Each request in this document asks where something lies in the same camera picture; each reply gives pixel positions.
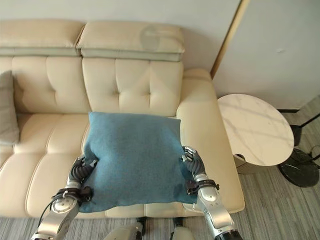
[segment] black strap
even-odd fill
[[[219,184],[216,184],[216,182],[211,179],[202,180],[202,181],[187,180],[185,185],[186,185],[186,193],[188,195],[197,194],[198,190],[204,187],[214,187],[217,190],[220,189]]]
[[[79,201],[81,205],[83,202],[89,202],[93,196],[93,191],[89,186],[85,186],[84,188],[61,188],[55,196],[52,198],[54,199],[57,196],[63,195],[73,196],[75,199]]]

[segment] sofa headrest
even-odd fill
[[[85,25],[77,48],[84,57],[178,62],[184,49],[181,29],[174,25],[93,21]]]
[[[84,25],[59,19],[0,21],[0,56],[79,56]]]

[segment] round table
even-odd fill
[[[255,173],[291,155],[293,132],[269,103],[250,95],[230,94],[219,98],[218,104],[238,173]]]

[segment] white wall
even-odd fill
[[[246,93],[278,109],[320,94],[320,1],[250,1],[213,84],[219,96]]]
[[[0,19],[130,20],[183,27],[185,68],[208,71],[239,0],[0,0]]]

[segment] gray pillow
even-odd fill
[[[14,80],[11,71],[0,74],[0,144],[19,141],[19,128],[14,104]]]

